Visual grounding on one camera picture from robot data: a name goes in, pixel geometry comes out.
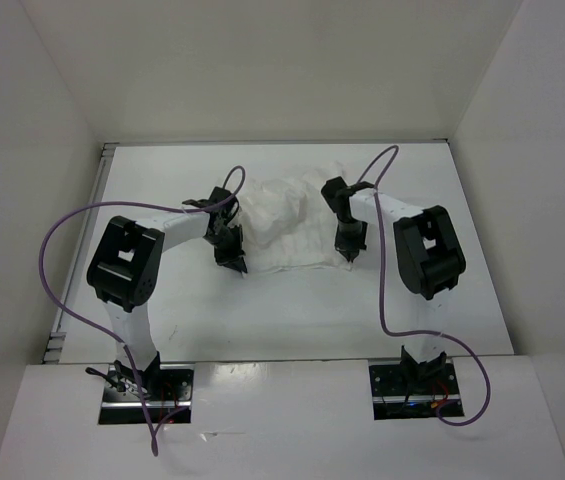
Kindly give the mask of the white skirt cloth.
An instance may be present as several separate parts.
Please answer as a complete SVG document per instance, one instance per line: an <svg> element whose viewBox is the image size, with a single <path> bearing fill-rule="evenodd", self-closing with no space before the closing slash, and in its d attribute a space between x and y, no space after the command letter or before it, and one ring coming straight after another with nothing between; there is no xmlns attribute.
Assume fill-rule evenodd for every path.
<svg viewBox="0 0 565 480"><path fill-rule="evenodd" d="M268 180L248 180L238 194L237 223L250 274L351 265L334 246L338 226L321 188L345 175L339 163Z"/></svg>

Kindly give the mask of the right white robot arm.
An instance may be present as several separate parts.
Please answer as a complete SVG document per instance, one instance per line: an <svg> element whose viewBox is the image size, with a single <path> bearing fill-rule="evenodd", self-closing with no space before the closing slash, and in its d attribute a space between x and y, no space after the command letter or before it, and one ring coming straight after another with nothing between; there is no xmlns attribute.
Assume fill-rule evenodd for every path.
<svg viewBox="0 0 565 480"><path fill-rule="evenodd" d="M409 394L432 387L447 359L441 333L447 323L451 291L466 270L466 260L448 211L422 209L372 189L368 182L348 186L340 177L321 195L337 218L335 250L351 263L366 249L369 225L393 238L399 279L411 294L415 314L403 337L400 380Z"/></svg>

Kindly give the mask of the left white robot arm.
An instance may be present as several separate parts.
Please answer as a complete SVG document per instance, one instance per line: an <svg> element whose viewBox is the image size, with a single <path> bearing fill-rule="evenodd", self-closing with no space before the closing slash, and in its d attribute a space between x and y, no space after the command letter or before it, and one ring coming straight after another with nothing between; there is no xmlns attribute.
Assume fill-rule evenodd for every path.
<svg viewBox="0 0 565 480"><path fill-rule="evenodd" d="M210 212L157 215L143 222L113 217L88 267L87 283L103 303L118 343L116 373L138 399L157 396L164 384L148 315L162 255L188 241L203 239L213 247L218 266L248 272L242 227L234 221L239 201L223 203L220 196L226 192L216 188L209 199L185 203L197 209L220 205Z"/></svg>

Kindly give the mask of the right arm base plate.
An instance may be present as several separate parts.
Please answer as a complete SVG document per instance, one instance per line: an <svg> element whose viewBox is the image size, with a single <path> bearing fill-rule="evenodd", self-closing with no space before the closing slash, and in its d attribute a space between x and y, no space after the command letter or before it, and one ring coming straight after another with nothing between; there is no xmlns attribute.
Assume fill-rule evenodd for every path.
<svg viewBox="0 0 565 480"><path fill-rule="evenodd" d="M400 365L395 362L368 366L375 420L435 418L441 408L443 417L464 416L455 368L447 362L434 379L409 386Z"/></svg>

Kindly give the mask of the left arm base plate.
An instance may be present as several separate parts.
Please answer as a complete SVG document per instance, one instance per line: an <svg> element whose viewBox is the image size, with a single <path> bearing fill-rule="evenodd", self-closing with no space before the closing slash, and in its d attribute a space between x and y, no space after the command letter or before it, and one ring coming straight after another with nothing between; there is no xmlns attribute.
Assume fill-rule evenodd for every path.
<svg viewBox="0 0 565 480"><path fill-rule="evenodd" d="M138 425L145 422L135 386L120 377L113 365L106 370L98 418L99 425ZM194 366L192 364L163 364L164 382L156 393L145 394L149 417L154 425L188 424L191 420Z"/></svg>

